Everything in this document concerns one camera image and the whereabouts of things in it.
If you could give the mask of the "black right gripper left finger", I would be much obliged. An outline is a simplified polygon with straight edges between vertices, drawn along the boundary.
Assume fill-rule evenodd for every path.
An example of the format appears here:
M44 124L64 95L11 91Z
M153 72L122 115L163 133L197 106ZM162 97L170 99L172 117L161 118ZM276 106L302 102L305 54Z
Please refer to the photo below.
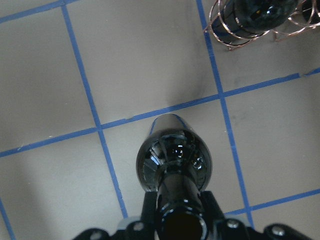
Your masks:
M155 224L157 193L146 192L144 194L140 220L148 225Z

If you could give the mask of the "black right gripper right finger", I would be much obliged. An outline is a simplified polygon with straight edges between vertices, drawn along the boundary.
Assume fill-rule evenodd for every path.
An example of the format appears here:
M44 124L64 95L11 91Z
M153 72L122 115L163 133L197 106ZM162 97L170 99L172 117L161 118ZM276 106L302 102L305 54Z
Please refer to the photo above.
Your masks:
M216 221L225 219L225 215L211 191L202 191L200 199L204 209L205 221L208 225L213 225Z

